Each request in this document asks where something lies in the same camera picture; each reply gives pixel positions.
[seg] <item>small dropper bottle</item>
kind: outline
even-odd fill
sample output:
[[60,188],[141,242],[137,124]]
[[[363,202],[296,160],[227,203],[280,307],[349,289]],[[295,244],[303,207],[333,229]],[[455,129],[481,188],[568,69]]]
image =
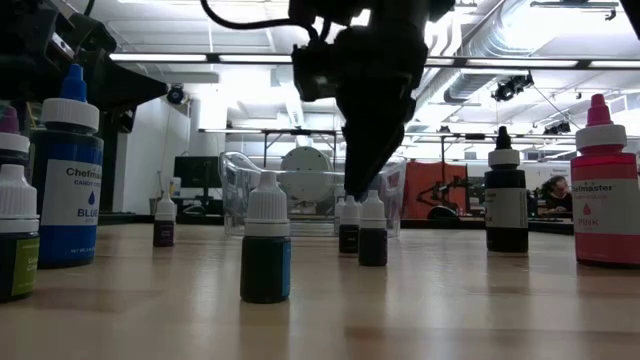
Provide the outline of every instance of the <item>small dropper bottle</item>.
[[520,153],[511,148],[507,128],[498,129],[496,150],[489,153],[491,171],[484,174],[487,250],[526,254],[529,250],[527,187],[518,170]]
[[349,195],[342,209],[338,248],[341,254],[358,253],[358,235],[360,233],[360,207],[356,199]]
[[40,248],[36,198],[22,165],[0,166],[0,302],[25,298],[35,288]]
[[387,265],[387,219],[384,216],[384,203],[378,198],[377,190],[369,190],[367,200],[362,203],[358,243],[360,265]]
[[168,191],[158,202],[155,221],[153,222],[153,246],[173,246],[176,227],[176,204],[171,201]]
[[256,304],[286,300],[291,286],[291,239],[287,196],[276,173],[263,171],[249,194],[242,239],[240,297]]

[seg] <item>blue bottle cap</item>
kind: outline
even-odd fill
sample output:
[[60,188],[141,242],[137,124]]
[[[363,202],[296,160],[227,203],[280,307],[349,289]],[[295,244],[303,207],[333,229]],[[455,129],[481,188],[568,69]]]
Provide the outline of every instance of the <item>blue bottle cap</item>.
[[67,77],[62,81],[60,97],[87,102],[87,83],[82,80],[82,66],[71,64]]

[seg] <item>cable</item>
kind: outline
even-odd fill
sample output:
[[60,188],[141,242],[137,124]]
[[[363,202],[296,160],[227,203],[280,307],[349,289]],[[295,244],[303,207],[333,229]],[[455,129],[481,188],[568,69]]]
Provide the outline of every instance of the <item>cable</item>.
[[578,128],[578,130],[582,129],[580,126],[576,125],[576,123],[574,123],[571,119],[569,119],[569,117],[568,117],[567,115],[565,115],[562,111],[560,111],[560,109],[558,109],[558,107],[556,107],[556,105],[555,105],[554,103],[552,103],[552,102],[551,102],[551,100],[549,100],[546,96],[544,96],[544,94],[542,93],[542,91],[540,91],[540,90],[538,89],[538,87],[537,87],[537,86],[535,86],[535,85],[531,85],[531,86],[533,86],[533,88],[534,88],[534,89],[536,89],[536,91],[540,94],[540,96],[542,96],[545,100],[547,100],[547,102],[548,102],[551,106],[553,106],[553,108],[554,108],[554,109],[556,109],[556,111],[557,111],[560,115],[562,115],[562,117],[563,117],[565,120],[567,120],[568,122],[572,123],[572,124],[573,124],[573,126],[575,126],[575,127],[577,127],[577,128]]
[[325,41],[329,36],[329,31],[331,31],[331,20],[324,19],[322,23],[322,31],[320,32],[320,40]]
[[304,24],[292,19],[274,19],[274,20],[256,21],[252,23],[236,23],[236,22],[225,20],[220,16],[218,16],[215,12],[213,12],[211,7],[207,3],[207,0],[200,0],[200,4],[202,5],[202,9],[204,10],[204,12],[207,14],[207,16],[211,18],[211,20],[213,20],[216,24],[224,26],[229,29],[257,30],[257,29],[266,29],[266,28],[276,27],[276,26],[300,26],[301,28],[307,30],[311,41],[318,40],[318,32],[310,24]]
[[91,14],[91,10],[93,10],[93,5],[95,4],[95,2],[96,0],[89,0],[87,7],[84,9],[84,16],[89,16]]

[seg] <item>computer monitor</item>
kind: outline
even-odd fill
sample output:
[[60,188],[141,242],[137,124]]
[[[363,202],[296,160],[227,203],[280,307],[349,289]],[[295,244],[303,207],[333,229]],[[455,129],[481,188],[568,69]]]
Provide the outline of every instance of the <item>computer monitor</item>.
[[173,176],[183,188],[220,188],[217,156],[176,156]]

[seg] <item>table surface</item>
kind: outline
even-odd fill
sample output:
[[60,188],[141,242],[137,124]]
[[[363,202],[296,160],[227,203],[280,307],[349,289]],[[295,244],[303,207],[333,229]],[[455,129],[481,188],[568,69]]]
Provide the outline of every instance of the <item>table surface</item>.
[[0,305],[0,359],[638,359],[640,273],[576,265],[573,238],[487,256],[483,231],[403,230],[386,268],[293,239],[287,302],[239,299],[238,238],[99,228],[96,260]]

